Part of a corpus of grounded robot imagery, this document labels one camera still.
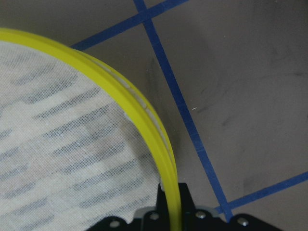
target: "gray surface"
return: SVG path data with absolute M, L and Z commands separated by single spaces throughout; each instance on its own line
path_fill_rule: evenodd
M 69 45 L 136 14 L 132 1 L 78 2 L 8 1 L 0 26 Z M 153 21 L 228 201 L 307 171 L 307 1 L 191 0 Z M 217 206 L 143 27 L 86 52 L 149 98 L 170 135 L 180 181 L 197 204 Z M 305 182 L 234 213 L 306 231 L 299 214 L 308 211 L 307 190 Z

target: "screw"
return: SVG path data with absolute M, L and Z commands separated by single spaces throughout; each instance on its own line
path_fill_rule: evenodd
M 197 211 L 195 213 L 196 217 L 198 217 L 199 219 L 204 219 L 206 217 L 206 213 L 203 211 Z
M 247 226 L 249 224 L 248 220 L 246 220 L 245 218 L 238 218 L 237 223 L 243 226 Z
M 109 227 L 110 227 L 110 228 L 117 228 L 117 227 L 119 227 L 119 226 L 120 226 L 120 222 L 117 221 L 117 220 L 113 220 L 113 221 L 111 221 L 110 224 L 109 224 Z
M 151 220 L 157 220 L 157 219 L 159 219 L 159 214 L 156 213 L 156 212 L 151 213 L 150 219 L 151 219 Z

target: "bolt head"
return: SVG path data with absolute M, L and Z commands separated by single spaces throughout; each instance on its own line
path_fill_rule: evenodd
M 247 226 L 249 224 L 248 220 L 246 220 L 245 218 L 238 218 L 237 223 L 239 223 L 242 226 Z
M 113 220 L 110 222 L 109 227 L 110 228 L 117 228 L 120 226 L 120 222 L 118 220 Z
M 199 219 L 204 219 L 206 217 L 206 213 L 204 211 L 197 211 L 195 215 Z
M 150 219 L 151 219 L 151 220 L 158 220 L 158 219 L 159 219 L 159 214 L 156 213 L 156 212 L 152 212 L 152 213 L 150 214 Z

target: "white fabric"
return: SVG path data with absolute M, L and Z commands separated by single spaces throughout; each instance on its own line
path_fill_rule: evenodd
M 155 204 L 159 175 L 123 110 L 72 67 L 0 42 L 2 231 L 82 231 Z

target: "blue painter's tape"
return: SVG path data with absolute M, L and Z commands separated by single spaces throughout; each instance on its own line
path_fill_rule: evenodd
M 136 8 L 139 12 L 145 12 L 146 6 L 144 4 L 143 0 L 134 0 L 134 3 L 136 5 Z M 198 156 L 200 158 L 200 161 L 202 163 L 202 166 L 207 174 L 207 177 L 210 181 L 210 184 L 214 190 L 214 193 L 217 197 L 217 200 L 222 208 L 222 211 L 224 212 L 226 216 L 226 220 L 230 220 L 232 215 L 232 211 L 229 208 L 229 205 L 227 203 L 226 196 L 222 190 L 222 187 L 219 183 L 219 180 L 216 176 L 216 173 L 213 169 L 213 166 L 207 156 L 206 150 L 203 146 L 203 143 L 201 141 L 201 138 L 199 136 L 199 133 L 197 131 L 197 128 L 192 120 L 192 116 L 187 108 L 186 102 L 184 100 L 184 97 L 180 91 L 179 85 L 175 79 L 174 73 L 171 69 L 171 66 L 169 64 L 168 58 L 166 56 L 166 53 L 164 51 L 164 48 L 160 42 L 160 39 L 158 37 L 158 34 L 155 30 L 155 27 L 153 25 L 153 22 L 150 20 L 146 20 L 143 22 L 143 25 L 145 27 L 145 30 L 148 34 L 148 37 L 150 39 L 150 42 L 152 44 L 153 50 L 156 54 L 156 57 L 158 59 L 158 62 L 162 68 L 162 71 L 165 75 L 165 78 L 167 80 L 168 86 L 171 90 L 171 93 L 173 95 L 173 98 L 176 102 L 176 105 L 179 109 L 180 115 L 182 116 L 182 119 L 184 121 L 184 124 L 186 126 L 186 129 L 190 135 L 190 138 L 194 144 L 194 147 L 198 153 Z
M 102 32 L 99 32 L 89 38 L 86 38 L 78 43 L 75 43 L 71 46 L 71 48 L 84 51 L 85 49 L 88 49 L 92 46 L 95 46 L 96 44 L 103 42 L 107 39 L 110 39 L 128 29 L 131 29 L 134 26 L 137 26 L 138 24 L 151 19 L 153 17 L 156 17 L 160 15 L 163 12 L 166 12 L 167 10 L 170 10 L 187 0 L 166 0 L 164 2 L 161 2 L 149 9 L 146 9 L 145 11 L 140 12 L 139 14 L 132 16 L 131 18 L 128 18 L 124 20 L 121 23 L 118 23 Z
M 243 205 L 246 205 L 248 203 L 251 203 L 253 201 L 256 201 L 258 199 L 261 199 L 263 197 L 272 195 L 274 193 L 280 192 L 284 189 L 288 189 L 292 186 L 295 186 L 297 184 L 300 184 L 304 181 L 308 180 L 308 172 L 305 172 L 303 174 L 300 174 L 298 176 L 292 177 L 290 179 L 284 180 L 280 183 L 274 184 L 272 186 L 269 186 L 267 188 L 261 189 L 257 192 L 254 192 L 252 194 L 249 194 L 247 196 L 241 197 L 239 199 L 236 199 L 234 201 L 229 202 L 229 206 L 231 209 L 235 209 L 238 207 L 241 207 Z M 221 206 L 217 207 L 216 210 L 219 213 L 222 213 L 222 208 Z

